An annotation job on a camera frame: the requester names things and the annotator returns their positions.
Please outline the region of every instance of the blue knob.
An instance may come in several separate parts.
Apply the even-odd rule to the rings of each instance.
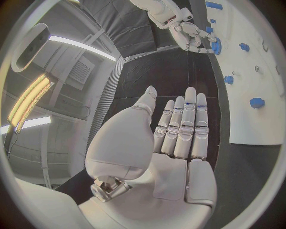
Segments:
[[[249,51],[249,45],[248,44],[241,43],[241,44],[239,44],[239,46],[242,50],[245,50],[247,52]]]
[[[207,33],[214,32],[214,29],[212,27],[209,27],[209,26],[207,26],[205,30]]]
[[[265,101],[261,98],[253,98],[250,100],[250,105],[252,108],[260,108],[265,105]]]
[[[234,83],[234,78],[233,78],[233,76],[231,76],[231,75],[225,76],[224,82],[225,82],[225,83],[228,83],[228,84],[233,84],[233,83]]]
[[[221,4],[217,4],[217,3],[213,3],[213,2],[209,2],[209,1],[206,1],[205,4],[207,7],[210,7],[210,8],[216,8],[219,10],[223,9],[223,6]]]

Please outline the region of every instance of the light fixture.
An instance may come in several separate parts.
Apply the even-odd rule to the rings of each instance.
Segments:
[[[10,125],[4,142],[4,147],[8,157],[10,155],[10,143],[14,131],[16,133],[21,132],[21,129],[34,106],[52,85],[53,83],[51,83],[46,77],[46,74],[42,74],[24,91],[22,96],[14,105],[7,119]]]
[[[80,42],[76,42],[74,40],[70,40],[70,39],[67,39],[67,38],[63,38],[63,37],[57,37],[57,36],[51,36],[50,37],[50,41],[55,41],[55,42],[62,42],[62,43],[65,43],[65,44],[70,44],[70,45],[74,45],[74,46],[77,46],[77,47],[80,47],[80,48],[83,48],[83,49],[86,49],[86,50],[89,50],[91,52],[94,52],[96,54],[99,54],[101,56],[104,56],[112,61],[116,61],[116,58],[103,52],[103,51],[100,51],[96,48],[93,48],[89,45],[86,45],[86,44],[83,44],[83,43],[80,43]]]
[[[31,119],[31,120],[27,120],[22,129],[26,129],[29,127],[33,127],[33,126],[38,126],[38,125],[44,125],[44,124],[48,124],[51,123],[51,117],[43,117],[43,118],[35,118],[35,119]],[[9,125],[5,125],[0,127],[0,135],[6,134],[8,132],[9,129]]]

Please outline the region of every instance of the air vent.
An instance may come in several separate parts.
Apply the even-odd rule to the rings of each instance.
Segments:
[[[81,56],[80,59],[76,62],[76,64],[72,68],[69,77],[82,84],[85,84],[93,68],[94,64],[91,63],[84,56]]]

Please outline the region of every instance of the fluorescent light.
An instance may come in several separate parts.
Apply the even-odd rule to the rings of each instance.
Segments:
[[[112,61],[116,61],[116,58],[113,57],[113,56],[110,56],[109,54],[103,52],[103,51],[100,51],[98,49],[95,49],[89,45],[86,45],[86,44],[83,44],[83,43],[80,43],[80,42],[76,42],[76,41],[73,41],[73,40],[70,40],[70,39],[67,39],[67,38],[63,38],[63,37],[57,37],[57,36],[51,36],[50,37],[50,41],[55,41],[55,42],[62,42],[62,43],[66,43],[66,44],[70,44],[70,45],[74,45],[74,46],[77,46],[77,47],[80,47],[80,48],[83,48],[83,49],[86,49],[86,50],[89,50],[91,52],[95,52],[96,54],[99,54],[101,56],[104,56]]]
[[[31,120],[27,120],[22,129],[37,126],[37,125],[43,125],[43,124],[48,124],[51,123],[51,117],[43,117],[43,118],[35,118]],[[0,135],[6,134],[8,131],[9,125],[2,126],[0,127]]]

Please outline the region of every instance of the cable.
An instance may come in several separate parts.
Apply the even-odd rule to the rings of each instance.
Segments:
[[[12,146],[11,146],[9,152],[8,152],[8,160],[10,159],[10,154],[11,154],[12,148],[13,148],[13,146],[15,145],[16,141],[18,140],[18,134],[17,134],[17,132],[15,132],[15,134],[16,134],[17,137],[16,137],[15,142],[12,144]]]
[[[67,101],[65,101],[65,100],[63,100],[62,102],[63,102],[64,104],[68,104],[68,105],[74,106],[74,107],[87,108],[87,110],[88,110],[88,115],[85,116],[85,118],[87,118],[87,117],[91,114],[91,110],[90,110],[90,108],[89,108],[88,106],[77,106],[77,105],[71,104],[71,103],[69,103],[69,102],[67,102]]]

